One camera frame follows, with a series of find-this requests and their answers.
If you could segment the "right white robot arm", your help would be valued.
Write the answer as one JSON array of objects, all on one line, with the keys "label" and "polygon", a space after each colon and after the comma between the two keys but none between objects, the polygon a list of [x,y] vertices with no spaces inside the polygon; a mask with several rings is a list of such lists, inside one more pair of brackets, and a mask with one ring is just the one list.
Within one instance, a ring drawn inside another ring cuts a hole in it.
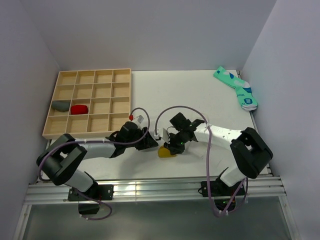
[{"label": "right white robot arm", "polygon": [[163,147],[172,156],[182,154],[185,144],[192,141],[219,146],[232,152],[234,163],[219,175],[216,183],[216,189],[222,195],[229,194],[234,185],[244,178],[257,178],[274,156],[252,127],[244,130],[227,129],[211,125],[203,119],[190,121],[180,112],[170,123],[177,133],[168,133],[162,128],[158,134],[165,142]]}]

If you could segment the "yellow sock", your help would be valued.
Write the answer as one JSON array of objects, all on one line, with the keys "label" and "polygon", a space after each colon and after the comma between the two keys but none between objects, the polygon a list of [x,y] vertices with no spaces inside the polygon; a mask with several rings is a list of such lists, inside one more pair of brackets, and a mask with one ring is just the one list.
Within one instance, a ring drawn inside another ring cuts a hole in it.
[{"label": "yellow sock", "polygon": [[161,159],[174,158],[177,156],[176,154],[171,154],[170,150],[165,148],[163,145],[158,149],[157,154],[158,157]]}]

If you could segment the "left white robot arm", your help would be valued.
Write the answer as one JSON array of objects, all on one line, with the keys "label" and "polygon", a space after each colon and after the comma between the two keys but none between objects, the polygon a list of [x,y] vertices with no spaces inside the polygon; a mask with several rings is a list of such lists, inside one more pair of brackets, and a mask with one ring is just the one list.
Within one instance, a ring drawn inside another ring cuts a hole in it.
[{"label": "left white robot arm", "polygon": [[37,158],[36,164],[56,186],[67,185],[91,200],[98,193],[98,184],[88,173],[78,170],[83,160],[111,159],[122,155],[127,148],[142,151],[158,146],[147,127],[127,121],[120,130],[102,140],[85,142],[65,133]]}]

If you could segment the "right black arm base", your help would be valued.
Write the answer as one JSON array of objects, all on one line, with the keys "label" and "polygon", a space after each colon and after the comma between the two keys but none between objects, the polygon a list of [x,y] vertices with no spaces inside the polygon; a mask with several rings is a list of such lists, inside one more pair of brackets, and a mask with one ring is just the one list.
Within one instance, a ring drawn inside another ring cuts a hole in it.
[{"label": "right black arm base", "polygon": [[[214,200],[214,203],[216,205],[216,207],[219,210],[224,210],[224,208],[227,206],[227,204],[230,201],[230,198],[232,197],[232,195],[235,193],[236,189],[238,188],[238,186],[241,184],[241,182],[237,182],[234,186],[227,186],[226,184],[224,184],[222,181],[220,181],[219,179],[210,181],[210,189],[211,189],[211,197],[227,197],[224,199],[217,199]],[[198,189],[198,193],[200,195],[202,195],[202,197],[208,197],[208,189],[207,189],[207,182],[206,181],[202,181],[200,183],[200,188]],[[236,196],[244,196],[245,195],[245,189],[243,184],[241,185],[241,188],[238,190],[238,192],[236,193]],[[228,211],[233,211],[236,208],[236,198],[234,198],[230,204],[230,206],[228,207]]]}]

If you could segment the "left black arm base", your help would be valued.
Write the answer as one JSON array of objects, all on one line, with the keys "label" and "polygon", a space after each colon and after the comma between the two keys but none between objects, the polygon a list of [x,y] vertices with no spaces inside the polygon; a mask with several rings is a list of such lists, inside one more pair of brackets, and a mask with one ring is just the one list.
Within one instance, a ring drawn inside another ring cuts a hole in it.
[{"label": "left black arm base", "polygon": [[[82,217],[88,219],[105,219],[111,216],[113,209],[104,201],[111,201],[113,199],[114,186],[112,184],[96,184],[94,183],[87,191],[72,187],[69,190],[67,200],[69,202],[78,202],[78,213]],[[105,216],[97,217],[97,214],[102,209],[108,209]]]}]

